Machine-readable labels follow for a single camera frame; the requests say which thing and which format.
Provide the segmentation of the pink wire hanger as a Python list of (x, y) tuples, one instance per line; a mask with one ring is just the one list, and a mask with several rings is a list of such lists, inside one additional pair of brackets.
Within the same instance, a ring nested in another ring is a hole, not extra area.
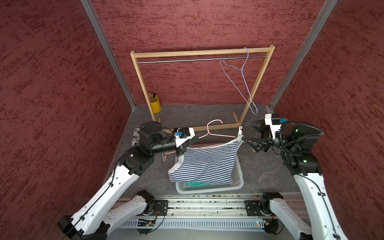
[[(213, 122), (217, 122), (217, 121), (219, 121), (221, 124), (220, 125), (212, 125)], [(223, 124), (223, 121), (216, 119), (216, 120), (210, 121), (205, 126), (192, 127), (192, 128), (194, 129), (195, 132), (201, 132), (201, 131), (207, 132), (207, 134), (203, 136), (203, 137), (205, 137), (211, 133), (210, 130), (238, 129), (240, 126), (241, 126), (241, 124), (239, 123), (239, 121), (236, 123), (233, 123), (233, 124)], [(165, 130), (165, 132), (168, 134), (171, 134), (172, 130)], [(175, 153), (175, 151), (168, 152), (168, 155), (173, 154), (173, 153)]]

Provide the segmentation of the white clothespin top striped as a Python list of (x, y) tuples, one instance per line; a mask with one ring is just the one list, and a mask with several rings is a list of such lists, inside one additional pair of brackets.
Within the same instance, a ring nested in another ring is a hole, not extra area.
[(240, 127), (239, 127), (239, 130), (238, 130), (238, 136), (237, 136), (237, 139), (238, 139), (239, 141), (241, 141), (241, 140), (242, 140), (242, 137), (243, 137), (243, 127), (240, 126)]

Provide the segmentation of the striped tank top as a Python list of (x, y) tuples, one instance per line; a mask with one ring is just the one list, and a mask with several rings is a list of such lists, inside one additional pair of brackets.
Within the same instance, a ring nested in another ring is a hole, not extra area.
[(228, 184), (242, 141), (204, 148), (188, 148), (168, 170), (174, 183)]

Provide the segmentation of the light blue wire hanger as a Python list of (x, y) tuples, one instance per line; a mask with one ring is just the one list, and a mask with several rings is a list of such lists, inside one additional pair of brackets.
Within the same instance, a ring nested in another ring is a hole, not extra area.
[(225, 77), (245, 101), (248, 110), (253, 115), (257, 115), (259, 113), (259, 109), (253, 100), (249, 100), (251, 97), (251, 89), (248, 85), (245, 74), (245, 68), (250, 58), (250, 50), (247, 47), (243, 47), (243, 49), (246, 51), (245, 58), (240, 60), (239, 64), (233, 64), (232, 60), (220, 60), (219, 63)]

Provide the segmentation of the green tank top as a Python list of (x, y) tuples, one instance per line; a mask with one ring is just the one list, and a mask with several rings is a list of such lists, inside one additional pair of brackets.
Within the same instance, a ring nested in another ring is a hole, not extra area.
[(210, 185), (209, 183), (201, 183), (201, 182), (183, 182), (183, 184), (187, 186), (192, 186), (192, 187), (202, 187), (202, 186)]

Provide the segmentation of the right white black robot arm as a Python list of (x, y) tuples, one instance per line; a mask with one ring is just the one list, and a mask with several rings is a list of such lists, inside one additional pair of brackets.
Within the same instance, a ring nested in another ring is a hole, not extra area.
[(310, 123), (290, 122), (275, 114), (249, 122), (249, 126), (261, 134), (260, 138), (243, 138), (255, 152), (281, 150), (279, 155), (300, 188), (310, 219), (310, 224), (306, 224), (280, 193), (263, 193), (256, 210), (273, 223), (265, 226), (265, 232), (277, 234), (282, 223), (296, 240), (347, 239), (329, 199), (323, 170), (312, 153), (324, 131)]

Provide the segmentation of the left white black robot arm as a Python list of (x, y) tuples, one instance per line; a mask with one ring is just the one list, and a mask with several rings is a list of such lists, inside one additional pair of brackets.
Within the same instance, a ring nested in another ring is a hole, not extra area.
[(65, 237), (105, 240), (118, 224), (137, 215), (150, 215), (155, 211), (155, 197), (145, 190), (114, 211), (111, 208), (154, 163), (156, 154), (174, 151), (180, 156), (189, 145), (198, 141), (193, 128), (170, 130), (154, 121), (141, 125), (138, 134), (138, 143), (119, 158), (114, 172), (98, 192), (76, 213), (59, 220), (58, 227)]

